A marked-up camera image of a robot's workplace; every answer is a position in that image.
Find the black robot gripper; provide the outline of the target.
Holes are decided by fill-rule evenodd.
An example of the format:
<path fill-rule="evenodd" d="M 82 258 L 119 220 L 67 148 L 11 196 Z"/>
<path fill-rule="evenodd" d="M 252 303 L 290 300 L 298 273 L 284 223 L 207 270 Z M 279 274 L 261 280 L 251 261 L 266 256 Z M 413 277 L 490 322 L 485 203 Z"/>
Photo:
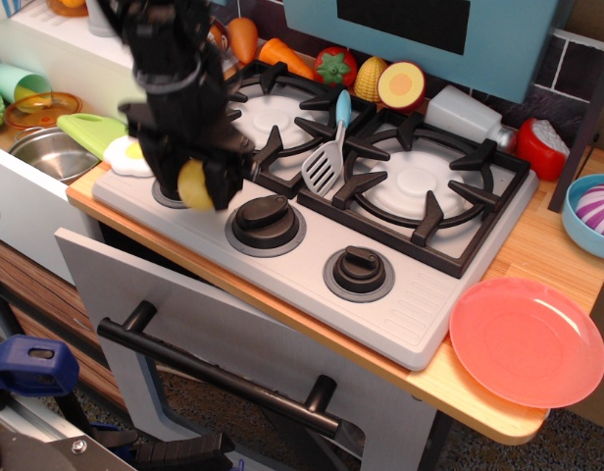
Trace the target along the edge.
<path fill-rule="evenodd" d="M 207 192 L 217 211 L 226 210 L 242 190 L 244 155 L 255 150 L 255 143 L 227 114 L 222 65 L 200 63 L 184 75 L 147 74 L 134 65 L 132 73 L 146 100 L 125 102 L 119 110 L 163 194 L 179 196 L 178 177 L 189 149 L 201 150 L 210 157 L 203 164 Z"/>

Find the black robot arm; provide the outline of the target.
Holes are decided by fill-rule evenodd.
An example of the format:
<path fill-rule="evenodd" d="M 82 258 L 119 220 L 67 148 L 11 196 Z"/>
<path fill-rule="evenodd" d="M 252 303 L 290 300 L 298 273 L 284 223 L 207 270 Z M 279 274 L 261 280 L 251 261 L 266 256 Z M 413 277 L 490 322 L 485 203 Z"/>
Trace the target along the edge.
<path fill-rule="evenodd" d="M 218 47 L 209 41 L 207 1 L 102 1 L 103 16 L 129 48 L 143 103 L 125 103 L 137 138 L 161 190 L 180 196 L 178 178 L 193 163 L 193 189 L 207 207 L 228 208 L 251 167 L 253 141 L 228 115 L 231 91 Z"/>

